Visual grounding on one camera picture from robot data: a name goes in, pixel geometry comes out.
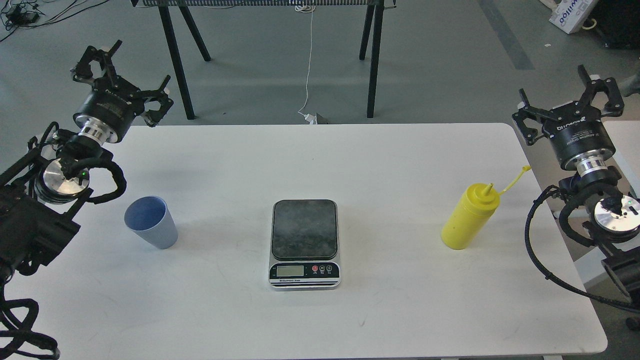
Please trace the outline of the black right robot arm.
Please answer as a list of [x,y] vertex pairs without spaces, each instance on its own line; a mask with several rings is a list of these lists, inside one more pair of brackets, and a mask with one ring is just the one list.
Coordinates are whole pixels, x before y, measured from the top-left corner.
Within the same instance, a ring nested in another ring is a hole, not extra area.
[[[526,145],[540,139],[550,141],[558,165],[573,173],[557,185],[546,187],[528,212],[524,241],[528,256],[546,280],[567,291],[587,297],[603,305],[632,313],[625,321],[631,331],[639,330],[640,260],[639,248],[618,248],[639,235],[639,199],[618,188],[622,174],[606,162],[617,149],[602,121],[604,117],[620,117],[624,101],[614,77],[590,74],[580,64],[577,73],[584,90],[577,100],[543,109],[531,105],[524,89],[519,89],[521,103],[512,120]],[[558,225],[569,239],[598,248],[604,258],[601,264],[625,301],[580,290],[560,279],[535,255],[530,228],[535,212],[548,198],[560,199],[564,206],[557,215]]]

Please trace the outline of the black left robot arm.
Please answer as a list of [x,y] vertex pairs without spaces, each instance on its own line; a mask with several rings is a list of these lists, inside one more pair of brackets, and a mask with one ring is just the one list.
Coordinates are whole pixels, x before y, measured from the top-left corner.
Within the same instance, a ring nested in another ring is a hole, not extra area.
[[72,117],[78,131],[52,121],[1,174],[2,290],[14,275],[34,275],[61,254],[81,228],[74,217],[85,204],[123,196],[124,172],[105,145],[122,142],[137,117],[157,126],[174,104],[169,75],[157,89],[140,89],[117,73],[113,57],[121,45],[90,45],[71,69],[74,82],[91,87]]

